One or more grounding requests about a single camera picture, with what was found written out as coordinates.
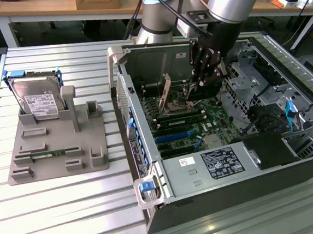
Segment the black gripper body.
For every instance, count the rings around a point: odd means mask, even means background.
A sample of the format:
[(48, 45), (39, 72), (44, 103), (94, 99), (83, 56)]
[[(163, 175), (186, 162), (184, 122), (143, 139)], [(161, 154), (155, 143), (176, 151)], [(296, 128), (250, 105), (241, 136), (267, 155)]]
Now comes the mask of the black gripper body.
[(213, 22), (207, 25), (206, 36), (198, 37), (198, 44), (205, 51), (220, 59), (227, 55), (235, 44), (241, 30), (242, 22)]

